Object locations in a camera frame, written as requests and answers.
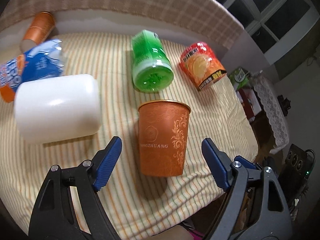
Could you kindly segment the orange patterned paper cup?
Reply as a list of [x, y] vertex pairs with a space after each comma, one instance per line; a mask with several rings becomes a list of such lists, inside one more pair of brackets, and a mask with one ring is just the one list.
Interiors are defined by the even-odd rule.
[[152, 177], [183, 174], [190, 107], [174, 100], [153, 100], [138, 108], [140, 170]]

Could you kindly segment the white plastic cup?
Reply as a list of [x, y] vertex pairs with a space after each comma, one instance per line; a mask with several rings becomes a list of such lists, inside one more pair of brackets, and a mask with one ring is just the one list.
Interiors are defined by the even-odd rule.
[[14, 114], [30, 144], [93, 135], [101, 126], [98, 82], [89, 74], [25, 82], [17, 90]]

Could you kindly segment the red orange snack cup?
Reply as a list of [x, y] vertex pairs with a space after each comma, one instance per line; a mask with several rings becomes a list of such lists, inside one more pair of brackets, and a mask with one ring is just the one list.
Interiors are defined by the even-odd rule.
[[206, 89], [227, 74], [205, 42], [196, 42], [186, 48], [180, 57], [180, 67], [198, 91]]

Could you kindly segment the blue orange wrapped cup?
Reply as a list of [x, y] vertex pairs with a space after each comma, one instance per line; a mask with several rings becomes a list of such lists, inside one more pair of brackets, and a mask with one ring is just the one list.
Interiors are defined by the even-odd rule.
[[1, 65], [1, 97], [14, 101], [18, 87], [24, 83], [62, 75], [64, 67], [62, 41], [52, 39]]

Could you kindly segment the green plastic cup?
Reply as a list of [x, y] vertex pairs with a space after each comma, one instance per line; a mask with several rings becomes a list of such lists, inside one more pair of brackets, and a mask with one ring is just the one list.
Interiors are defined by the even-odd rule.
[[132, 80], [143, 93], [167, 88], [174, 79], [171, 63], [159, 36], [149, 30], [136, 34], [132, 40]]

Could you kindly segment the orange paper cup at back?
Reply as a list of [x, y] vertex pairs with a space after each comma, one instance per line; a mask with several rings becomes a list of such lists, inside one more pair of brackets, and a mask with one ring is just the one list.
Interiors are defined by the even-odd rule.
[[21, 52], [26, 52], [44, 42], [54, 28], [55, 18], [51, 13], [46, 11], [37, 13], [20, 42]]

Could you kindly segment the black electronic device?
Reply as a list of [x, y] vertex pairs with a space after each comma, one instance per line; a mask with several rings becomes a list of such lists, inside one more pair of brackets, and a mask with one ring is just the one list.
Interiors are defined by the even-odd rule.
[[292, 167], [302, 178], [308, 180], [316, 162], [316, 155], [312, 149], [302, 150], [291, 144], [285, 159], [285, 164]]

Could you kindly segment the red cardboard box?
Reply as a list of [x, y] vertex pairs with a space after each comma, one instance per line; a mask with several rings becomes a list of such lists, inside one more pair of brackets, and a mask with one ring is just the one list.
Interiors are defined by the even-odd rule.
[[251, 88], [240, 88], [236, 91], [240, 103], [245, 111], [249, 122], [253, 122], [255, 117], [262, 111], [258, 98]]

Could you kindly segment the white lace cloth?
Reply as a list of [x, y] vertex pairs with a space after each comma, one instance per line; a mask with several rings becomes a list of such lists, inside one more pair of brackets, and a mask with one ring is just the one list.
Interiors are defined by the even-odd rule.
[[281, 110], [272, 82], [264, 77], [263, 74], [254, 76], [251, 81], [266, 113], [275, 139], [275, 145], [270, 150], [270, 153], [276, 154], [283, 150], [290, 142], [287, 120]]

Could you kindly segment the green white carton box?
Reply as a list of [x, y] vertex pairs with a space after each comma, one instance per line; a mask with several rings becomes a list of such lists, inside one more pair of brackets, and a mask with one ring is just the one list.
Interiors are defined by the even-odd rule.
[[249, 75], [250, 72], [242, 67], [238, 67], [228, 74], [228, 78], [235, 91], [250, 86]]

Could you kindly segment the plaid brown sill cloth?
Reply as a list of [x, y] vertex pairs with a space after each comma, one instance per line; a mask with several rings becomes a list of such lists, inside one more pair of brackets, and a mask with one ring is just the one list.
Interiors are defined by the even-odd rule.
[[243, 25], [216, 0], [9, 0], [1, 14], [1, 29], [40, 11], [94, 9], [143, 16], [170, 23], [231, 48]]

